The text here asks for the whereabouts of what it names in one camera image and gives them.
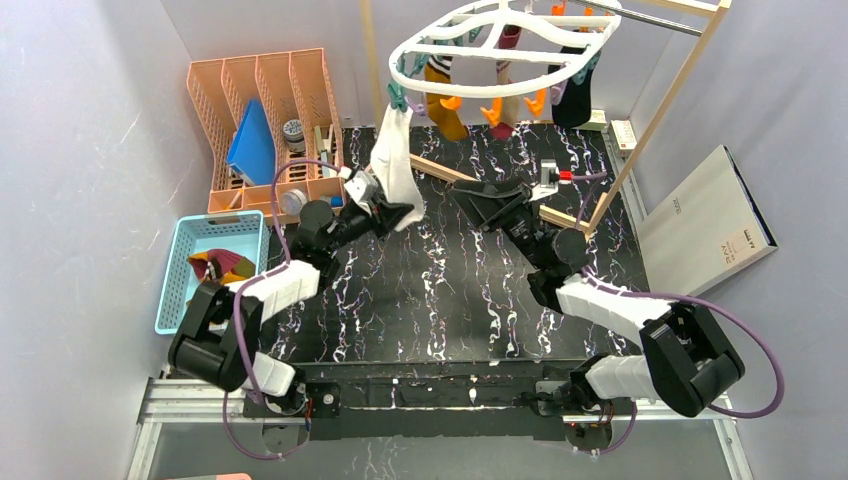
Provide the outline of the white sock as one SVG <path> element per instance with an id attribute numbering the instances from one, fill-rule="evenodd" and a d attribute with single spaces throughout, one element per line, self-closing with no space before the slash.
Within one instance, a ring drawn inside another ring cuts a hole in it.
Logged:
<path id="1" fill-rule="evenodd" d="M 370 167 L 390 203 L 412 205 L 394 227 L 396 232 L 422 220 L 425 206 L 413 175 L 410 158 L 410 123 L 413 111 L 388 105 L 370 154 Z"/>

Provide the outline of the green striped sock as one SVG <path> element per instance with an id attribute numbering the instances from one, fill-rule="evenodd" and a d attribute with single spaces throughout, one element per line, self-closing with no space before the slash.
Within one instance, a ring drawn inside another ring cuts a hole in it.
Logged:
<path id="1" fill-rule="evenodd" d="M 223 269 L 223 284 L 244 281 L 256 274 L 255 264 L 243 256 L 226 259 L 221 266 Z"/>

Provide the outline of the purple striped sock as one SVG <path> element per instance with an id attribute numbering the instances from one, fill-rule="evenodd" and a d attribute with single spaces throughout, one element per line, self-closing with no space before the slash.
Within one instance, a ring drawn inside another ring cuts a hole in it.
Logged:
<path id="1" fill-rule="evenodd" d="M 212 281 L 226 285 L 222 283 L 223 269 L 221 264 L 226 259 L 238 258 L 239 256 L 243 255 L 226 249 L 211 249 L 190 255 L 187 262 L 201 283 Z"/>

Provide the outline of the orange striped-cuff sock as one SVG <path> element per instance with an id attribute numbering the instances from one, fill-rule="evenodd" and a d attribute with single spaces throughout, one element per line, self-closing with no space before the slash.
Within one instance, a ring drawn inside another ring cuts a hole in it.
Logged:
<path id="1" fill-rule="evenodd" d="M 450 84 L 451 63 L 451 56 L 430 56 L 425 68 L 425 79 L 428 82 Z M 427 93 L 427 114 L 447 140 L 459 141 L 468 136 L 468 130 L 461 122 L 457 111 L 445 106 L 451 98 L 452 95 Z"/>

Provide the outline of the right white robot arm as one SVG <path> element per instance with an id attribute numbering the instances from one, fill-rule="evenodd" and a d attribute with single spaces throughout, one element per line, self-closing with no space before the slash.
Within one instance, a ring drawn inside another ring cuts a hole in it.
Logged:
<path id="1" fill-rule="evenodd" d="M 527 281 L 541 306 L 589 320 L 640 350 L 595 355 L 571 370 L 564 385 L 535 399 L 585 409 L 619 398 L 660 400 L 679 415 L 695 417 L 743 378 L 741 357 L 707 308 L 590 279 L 584 233 L 542 221 L 522 180 L 459 180 L 449 195 L 475 228 L 502 232 L 524 255 L 534 268 Z"/>

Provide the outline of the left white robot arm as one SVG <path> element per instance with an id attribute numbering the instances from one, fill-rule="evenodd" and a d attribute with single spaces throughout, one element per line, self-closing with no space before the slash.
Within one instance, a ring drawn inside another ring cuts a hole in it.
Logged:
<path id="1" fill-rule="evenodd" d="M 416 213 L 415 205 L 390 202 L 380 191 L 340 212 L 322 200 L 306 203 L 288 260 L 244 281 L 205 281 L 198 287 L 171 342 L 169 365 L 225 392 L 289 396 L 302 376 L 260 352 L 262 326 L 327 289 L 340 269 L 339 249 L 368 233 L 383 238 L 402 230 Z"/>

